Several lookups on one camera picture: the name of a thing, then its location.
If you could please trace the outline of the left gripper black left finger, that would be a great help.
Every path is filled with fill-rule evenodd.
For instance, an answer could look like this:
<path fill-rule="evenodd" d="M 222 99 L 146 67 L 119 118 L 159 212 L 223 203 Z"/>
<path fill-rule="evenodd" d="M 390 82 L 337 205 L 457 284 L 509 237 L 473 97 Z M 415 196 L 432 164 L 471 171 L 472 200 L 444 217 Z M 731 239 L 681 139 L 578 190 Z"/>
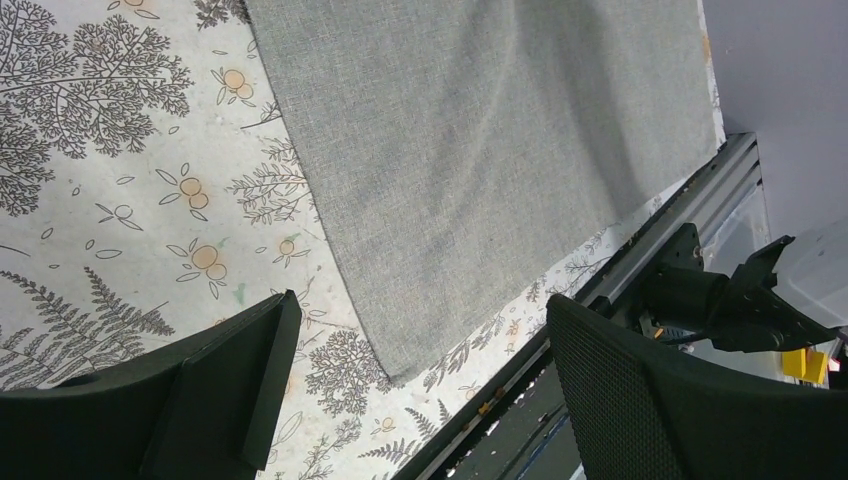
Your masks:
<path fill-rule="evenodd" d="M 298 343 L 293 291 L 50 389 L 1 396 L 5 479 L 252 479 Z"/>

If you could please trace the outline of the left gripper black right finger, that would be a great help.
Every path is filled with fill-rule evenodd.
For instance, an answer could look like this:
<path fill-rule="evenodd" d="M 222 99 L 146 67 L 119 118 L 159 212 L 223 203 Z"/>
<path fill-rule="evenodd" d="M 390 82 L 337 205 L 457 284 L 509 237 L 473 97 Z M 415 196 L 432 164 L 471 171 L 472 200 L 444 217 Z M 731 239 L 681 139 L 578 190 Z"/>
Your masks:
<path fill-rule="evenodd" d="M 843 479 L 847 395 L 729 369 L 572 299 L 546 306 L 590 479 Z"/>

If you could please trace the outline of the grey cloth napkin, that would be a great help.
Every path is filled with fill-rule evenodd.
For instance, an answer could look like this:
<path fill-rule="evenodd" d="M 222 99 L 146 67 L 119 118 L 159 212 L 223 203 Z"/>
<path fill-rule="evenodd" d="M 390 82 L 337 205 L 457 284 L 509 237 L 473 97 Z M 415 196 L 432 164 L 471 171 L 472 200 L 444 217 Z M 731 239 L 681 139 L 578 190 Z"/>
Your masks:
<path fill-rule="evenodd" d="M 336 265 L 417 377 L 718 139 L 695 1 L 251 1 Z"/>

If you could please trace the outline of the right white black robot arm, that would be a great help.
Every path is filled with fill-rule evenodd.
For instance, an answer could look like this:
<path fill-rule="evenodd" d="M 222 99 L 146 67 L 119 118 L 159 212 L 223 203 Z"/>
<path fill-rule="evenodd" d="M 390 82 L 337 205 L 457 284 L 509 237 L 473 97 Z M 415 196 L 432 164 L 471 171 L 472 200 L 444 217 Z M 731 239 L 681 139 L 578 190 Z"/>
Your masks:
<path fill-rule="evenodd" d="M 794 236 L 784 235 L 752 253 L 733 274 L 704 269 L 699 232 L 684 223 L 666 241 L 641 274 L 637 304 L 652 322 L 688 331 L 678 340 L 708 339 L 726 352 L 793 351 L 837 338 L 777 292 L 784 279 L 777 263 Z"/>

